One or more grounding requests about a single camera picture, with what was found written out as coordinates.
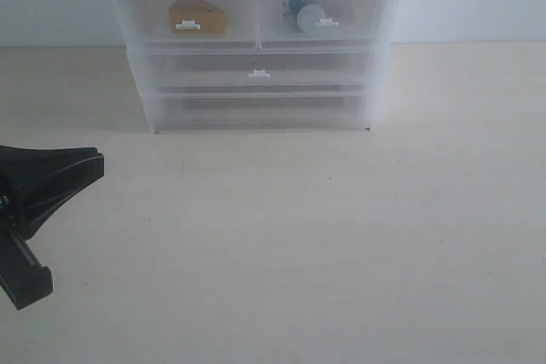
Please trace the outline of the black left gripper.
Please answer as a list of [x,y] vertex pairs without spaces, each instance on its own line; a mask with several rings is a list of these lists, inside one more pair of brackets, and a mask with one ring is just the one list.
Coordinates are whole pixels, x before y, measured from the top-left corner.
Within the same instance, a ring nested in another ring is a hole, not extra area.
[[95,147],[1,147],[1,287],[17,310],[53,293],[50,269],[26,240],[104,173],[104,156]]

